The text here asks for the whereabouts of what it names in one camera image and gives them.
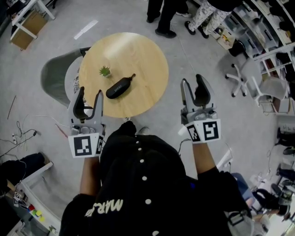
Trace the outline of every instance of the white desk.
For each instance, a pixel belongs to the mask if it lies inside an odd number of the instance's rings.
[[[32,36],[34,39],[37,38],[36,35],[34,35],[31,31],[29,31],[27,28],[25,28],[22,24],[19,23],[21,18],[24,16],[25,13],[28,12],[29,9],[33,7],[35,3],[38,3],[39,7],[43,9],[52,20],[55,19],[54,15],[48,10],[48,8],[44,5],[42,0],[31,0],[27,6],[25,6],[20,12],[18,12],[17,16],[12,20],[12,25],[16,25],[18,28],[26,32],[28,35]]]

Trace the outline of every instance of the chair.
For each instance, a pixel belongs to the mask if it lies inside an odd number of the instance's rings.
[[[65,93],[65,75],[70,65],[85,56],[89,47],[81,48],[49,60],[41,71],[41,86],[45,93],[69,107],[70,100]]]
[[[252,58],[248,58],[245,64],[243,65],[241,72],[236,64],[232,64],[231,67],[235,68],[237,71],[237,76],[226,74],[225,78],[232,78],[238,81],[238,85],[236,86],[234,92],[231,96],[234,98],[239,90],[242,91],[243,96],[247,96],[247,83],[250,77],[260,78],[262,80],[262,75],[260,73],[259,68],[257,67],[256,63],[253,61]]]
[[[287,94],[288,90],[288,82],[275,77],[268,77],[264,80],[260,86],[258,86],[254,77],[252,77],[254,85],[257,89],[257,95],[254,97],[254,100],[257,106],[260,106],[259,99],[261,96],[268,95],[271,97],[275,97],[279,100],[283,100]],[[263,102],[263,104],[271,104],[275,113],[278,113],[278,109],[274,106],[273,102]]]

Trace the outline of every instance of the gray chair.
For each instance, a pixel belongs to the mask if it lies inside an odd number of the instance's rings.
[[[69,107],[70,100],[65,93],[65,75],[70,65],[79,57],[84,57],[89,47],[52,58],[42,68],[41,86],[45,93]]]

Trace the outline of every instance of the desk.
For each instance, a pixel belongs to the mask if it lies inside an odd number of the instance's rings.
[[[50,18],[52,20],[55,19],[54,15],[48,10],[48,8],[44,5],[44,3],[42,2],[42,0],[31,0],[27,6],[25,6],[20,12],[17,13],[16,17],[12,20],[12,25],[16,25],[18,28],[20,28],[21,30],[23,30],[24,32],[26,32],[28,35],[32,36],[34,39],[37,38],[36,35],[34,35],[31,31],[29,31],[28,29],[26,29],[25,27],[23,27],[23,25],[21,23],[19,23],[19,21],[21,20],[21,18],[24,16],[25,13],[28,12],[29,9],[31,9],[33,7],[33,5],[35,3],[38,3],[39,7],[41,9],[43,9],[44,11],[46,11],[46,13],[50,16]]]
[[[99,74],[102,66],[111,77]],[[80,66],[79,83],[84,97],[93,107],[99,90],[106,90],[123,77],[136,76],[131,86],[118,98],[104,96],[103,112],[124,118],[150,109],[163,95],[168,84],[168,63],[161,49],[150,39],[134,33],[116,33],[97,41],[86,53]]]

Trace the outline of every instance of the patterned pants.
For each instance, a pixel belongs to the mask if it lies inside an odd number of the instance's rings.
[[[231,12],[218,10],[213,7],[208,0],[204,0],[202,6],[198,9],[196,15],[189,24],[189,29],[191,31],[195,31],[195,29],[198,28],[212,13],[213,16],[209,24],[204,29],[204,33],[206,35],[211,34],[224,21],[224,19],[230,15]]]

